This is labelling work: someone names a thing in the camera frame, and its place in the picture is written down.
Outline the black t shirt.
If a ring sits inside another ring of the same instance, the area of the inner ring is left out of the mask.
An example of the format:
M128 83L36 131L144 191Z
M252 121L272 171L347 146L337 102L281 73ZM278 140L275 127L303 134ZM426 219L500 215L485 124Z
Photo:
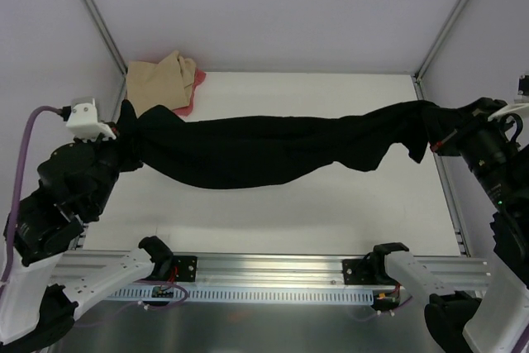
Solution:
M163 106L137 116L125 100L117 129L130 161L193 187L238 189L286 184L335 162L373 171L393 144L419 163L427 145L445 138L468 111L411 101L361 116L186 122Z

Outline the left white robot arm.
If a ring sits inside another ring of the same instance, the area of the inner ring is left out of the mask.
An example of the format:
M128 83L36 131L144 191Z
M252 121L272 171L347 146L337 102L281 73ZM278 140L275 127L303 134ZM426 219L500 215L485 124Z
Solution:
M165 281L173 254L158 237L91 275L66 284L51 276L71 241L96 222L122 172L142 166L114 141L75 141L38 166L38 188L15 198L4 237L11 256L1 286L1 350L33 352L54 344L90 308L140 280Z

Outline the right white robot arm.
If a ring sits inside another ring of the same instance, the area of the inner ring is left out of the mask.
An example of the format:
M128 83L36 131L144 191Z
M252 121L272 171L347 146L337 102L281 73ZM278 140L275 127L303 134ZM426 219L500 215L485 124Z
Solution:
M491 280L483 298L443 284L401 243L377 245L369 275L395 281L424 307L431 337L445 352L528 349L528 149L517 138L527 103L481 98L422 115L431 151L460 156L495 207Z

